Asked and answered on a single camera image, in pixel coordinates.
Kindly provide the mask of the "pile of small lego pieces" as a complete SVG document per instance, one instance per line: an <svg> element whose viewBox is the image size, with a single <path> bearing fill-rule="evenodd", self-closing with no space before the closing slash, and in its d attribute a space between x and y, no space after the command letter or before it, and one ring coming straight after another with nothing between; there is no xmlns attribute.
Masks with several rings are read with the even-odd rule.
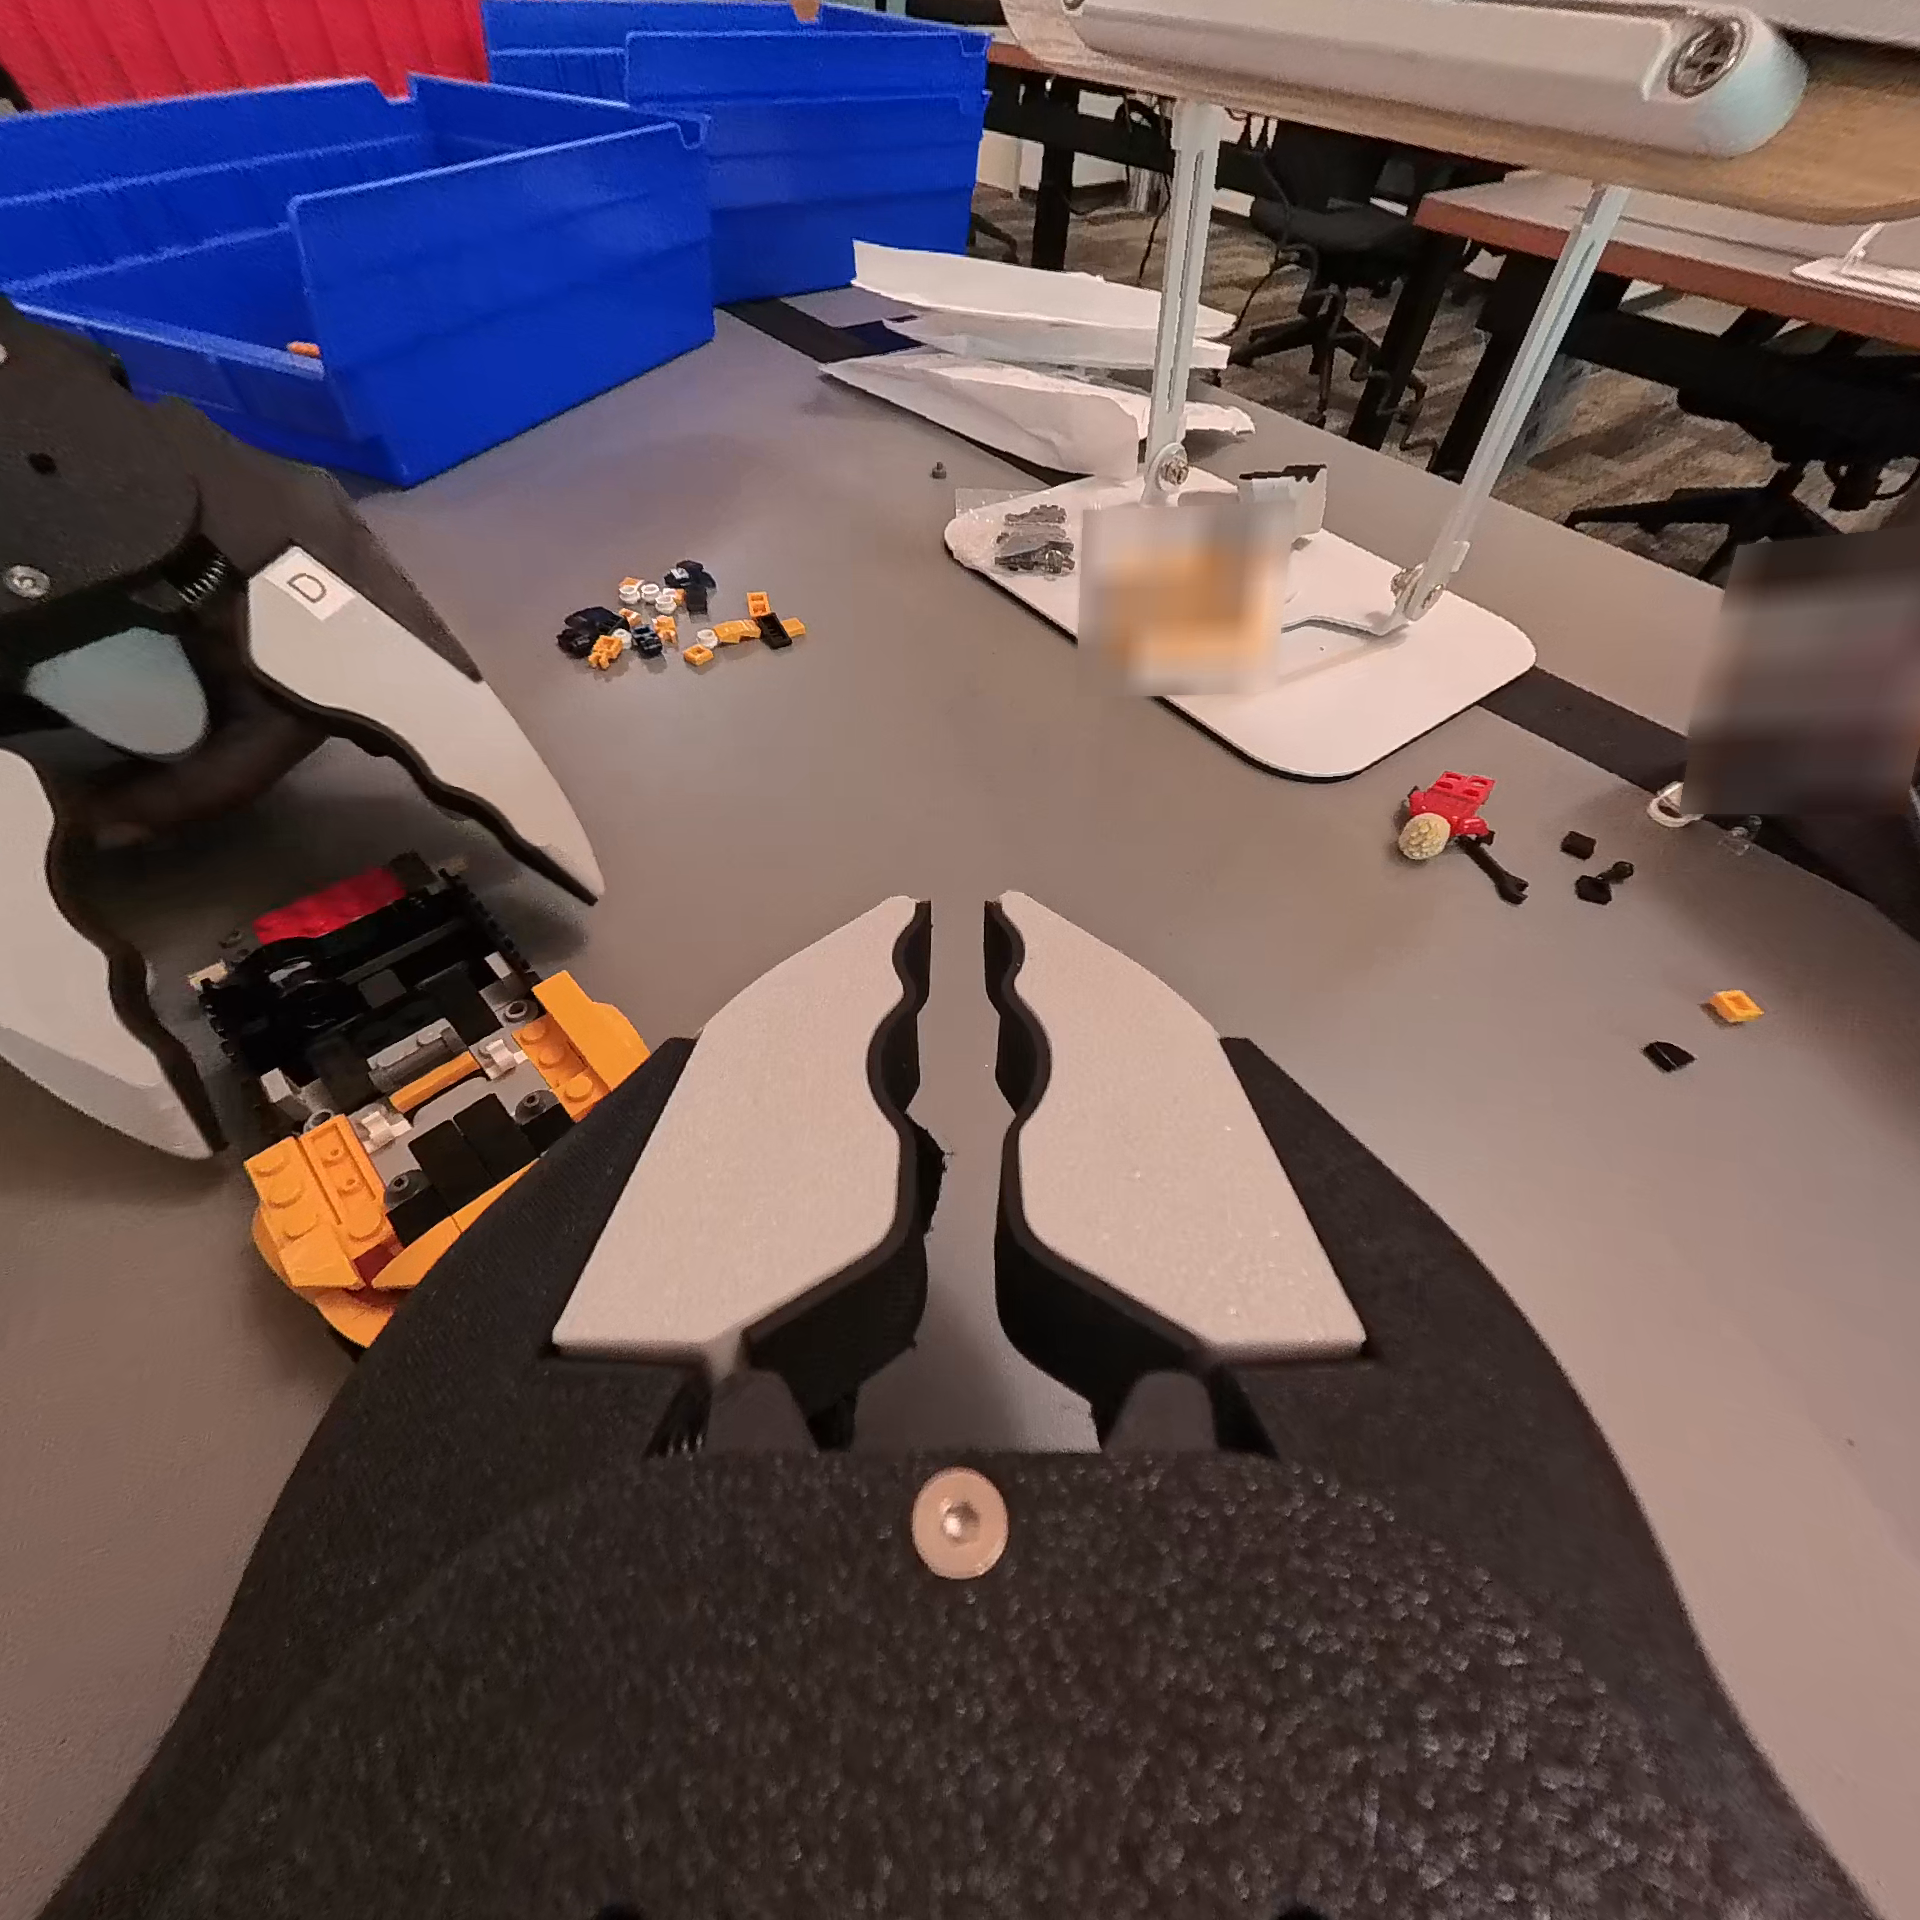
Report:
<svg viewBox="0 0 1920 1920"><path fill-rule="evenodd" d="M807 624L782 614L769 592L745 592L728 613L718 580L701 559L679 559L658 576L624 576L613 602L566 613L553 634L558 653L594 674L656 672L679 661L704 674L720 655L761 647L782 653L807 634Z"/></svg>

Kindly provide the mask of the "blue plastic bin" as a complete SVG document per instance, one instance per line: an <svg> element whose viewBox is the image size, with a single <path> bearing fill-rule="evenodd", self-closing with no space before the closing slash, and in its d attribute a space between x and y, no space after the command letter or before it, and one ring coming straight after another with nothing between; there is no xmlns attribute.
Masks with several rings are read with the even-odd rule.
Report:
<svg viewBox="0 0 1920 1920"><path fill-rule="evenodd" d="M496 84L698 116L718 306L851 286L855 246L965 250L984 29L854 4L489 2Z"/></svg>
<svg viewBox="0 0 1920 1920"><path fill-rule="evenodd" d="M15 303L147 397L402 488L704 344L712 230L703 119L571 93L328 79L3 125Z"/></svg>

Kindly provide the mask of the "clear acrylic holder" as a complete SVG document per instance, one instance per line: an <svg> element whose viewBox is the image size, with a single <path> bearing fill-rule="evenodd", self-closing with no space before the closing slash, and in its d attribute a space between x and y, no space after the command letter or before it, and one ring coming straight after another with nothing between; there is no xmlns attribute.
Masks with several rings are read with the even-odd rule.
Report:
<svg viewBox="0 0 1920 1920"><path fill-rule="evenodd" d="M1840 254L1801 261L1792 274L1866 300L1919 306L1919 220L1866 226Z"/></svg>

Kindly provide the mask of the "red plastic bin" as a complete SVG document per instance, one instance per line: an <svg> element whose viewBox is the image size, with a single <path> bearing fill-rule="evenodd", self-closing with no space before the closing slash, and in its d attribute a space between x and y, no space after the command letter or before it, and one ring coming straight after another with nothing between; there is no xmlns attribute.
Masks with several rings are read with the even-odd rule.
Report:
<svg viewBox="0 0 1920 1920"><path fill-rule="evenodd" d="M489 74L478 2L6 2L3 66L35 109Z"/></svg>

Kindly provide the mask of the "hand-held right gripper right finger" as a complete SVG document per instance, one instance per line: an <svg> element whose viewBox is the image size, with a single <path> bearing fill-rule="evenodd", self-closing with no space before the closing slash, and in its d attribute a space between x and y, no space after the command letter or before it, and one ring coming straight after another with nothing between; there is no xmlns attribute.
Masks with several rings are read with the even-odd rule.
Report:
<svg viewBox="0 0 1920 1920"><path fill-rule="evenodd" d="M1347 1361L1360 1313L1241 1082L1182 994L1042 900L984 908L999 1016L994 1303L1110 1441L1152 1376L1219 1407L1239 1369Z"/></svg>

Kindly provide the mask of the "white book stand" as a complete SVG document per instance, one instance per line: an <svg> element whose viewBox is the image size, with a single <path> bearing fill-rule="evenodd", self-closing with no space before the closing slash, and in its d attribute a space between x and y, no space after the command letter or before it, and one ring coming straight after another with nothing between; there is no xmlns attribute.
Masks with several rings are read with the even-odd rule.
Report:
<svg viewBox="0 0 1920 1920"><path fill-rule="evenodd" d="M1283 777L1335 781L1528 674L1531 639L1454 592L1479 517L1632 189L1779 220L1917 212L1917 4L1005 4L1057 77L1173 103L1168 281L1139 476L1009 495L1059 500L1070 577L992 577L1223 744ZM1205 631L1202 559L1257 528L1184 452L1202 215L1229 114L1382 136L1591 182L1494 418L1423 559L1319 532L1271 542L1253 628Z"/></svg>

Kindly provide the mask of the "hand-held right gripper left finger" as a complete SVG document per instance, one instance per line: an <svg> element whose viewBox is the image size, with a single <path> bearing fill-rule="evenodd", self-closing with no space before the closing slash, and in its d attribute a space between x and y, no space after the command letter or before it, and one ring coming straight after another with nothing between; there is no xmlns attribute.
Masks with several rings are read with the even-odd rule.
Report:
<svg viewBox="0 0 1920 1920"><path fill-rule="evenodd" d="M826 1446L920 1335L946 1159L914 1118L931 903L882 898L694 1041L553 1326L566 1360L785 1383Z"/></svg>

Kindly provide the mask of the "orange and black lego car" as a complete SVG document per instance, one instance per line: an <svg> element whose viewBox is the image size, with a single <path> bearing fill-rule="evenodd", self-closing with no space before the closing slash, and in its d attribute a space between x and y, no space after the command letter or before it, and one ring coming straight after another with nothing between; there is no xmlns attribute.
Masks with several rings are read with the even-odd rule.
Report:
<svg viewBox="0 0 1920 1920"><path fill-rule="evenodd" d="M257 916L187 983L271 1124L254 1248L358 1351L653 1052L419 855Z"/></svg>

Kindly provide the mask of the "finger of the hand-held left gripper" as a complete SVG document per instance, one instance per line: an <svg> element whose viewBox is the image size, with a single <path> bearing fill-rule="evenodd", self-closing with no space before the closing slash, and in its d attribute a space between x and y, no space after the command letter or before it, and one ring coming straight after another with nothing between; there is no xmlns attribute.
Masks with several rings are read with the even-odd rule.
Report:
<svg viewBox="0 0 1920 1920"><path fill-rule="evenodd" d="M3 1053L51 1096L178 1161L227 1132L153 972L98 900L101 853L81 790L3 750Z"/></svg>
<svg viewBox="0 0 1920 1920"><path fill-rule="evenodd" d="M447 809L594 903L605 872L563 784L489 684L302 548L247 586L254 670L294 704L399 756Z"/></svg>

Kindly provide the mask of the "red lego minifigure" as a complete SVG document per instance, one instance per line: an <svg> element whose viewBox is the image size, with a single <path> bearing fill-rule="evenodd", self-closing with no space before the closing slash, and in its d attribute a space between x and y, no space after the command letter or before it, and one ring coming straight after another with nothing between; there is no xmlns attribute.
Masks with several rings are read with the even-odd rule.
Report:
<svg viewBox="0 0 1920 1920"><path fill-rule="evenodd" d="M1485 807L1497 781L1487 775L1442 773L1413 786L1402 807L1398 849L1407 861L1430 861L1449 847L1487 847L1494 828Z"/></svg>

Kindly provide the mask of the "clear bag of black pieces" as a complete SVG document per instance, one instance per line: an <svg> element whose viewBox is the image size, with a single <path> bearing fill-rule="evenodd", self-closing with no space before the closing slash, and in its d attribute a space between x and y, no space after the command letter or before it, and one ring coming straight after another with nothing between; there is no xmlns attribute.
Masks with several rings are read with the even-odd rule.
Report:
<svg viewBox="0 0 1920 1920"><path fill-rule="evenodd" d="M955 513L946 534L955 559L990 576L1061 580L1077 570L1077 540L1059 500L994 500Z"/></svg>

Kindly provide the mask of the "black office chair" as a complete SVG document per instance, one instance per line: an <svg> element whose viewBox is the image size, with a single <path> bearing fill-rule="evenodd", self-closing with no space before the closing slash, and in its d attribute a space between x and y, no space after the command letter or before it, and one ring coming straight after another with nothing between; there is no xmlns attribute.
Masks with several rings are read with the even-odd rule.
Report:
<svg viewBox="0 0 1920 1920"><path fill-rule="evenodd" d="M1755 487L1682 487L1651 500L1583 506L1566 525L1629 525L1647 534L1674 528L1717 525L1722 540L1697 576L1727 584L1751 546L1824 540L1838 522L1816 512L1800 488L1814 468L1831 481L1835 512L1866 512L1917 487L1917 470L1898 487L1887 472L1919 458L1917 354L1805 356L1765 352L1768 369L1745 381L1717 375L1682 388L1688 416L1741 428L1763 444L1775 461Z"/></svg>
<svg viewBox="0 0 1920 1920"><path fill-rule="evenodd" d="M1382 138L1296 125L1280 127L1261 161L1264 192L1253 194L1248 224L1270 242L1274 270L1299 266L1306 282L1299 313L1250 328L1232 364L1307 349L1307 422L1326 424L1338 356L1366 378L1382 354L1352 320L1352 300L1393 295L1419 255L1423 233L1409 215L1423 197L1419 169Z"/></svg>

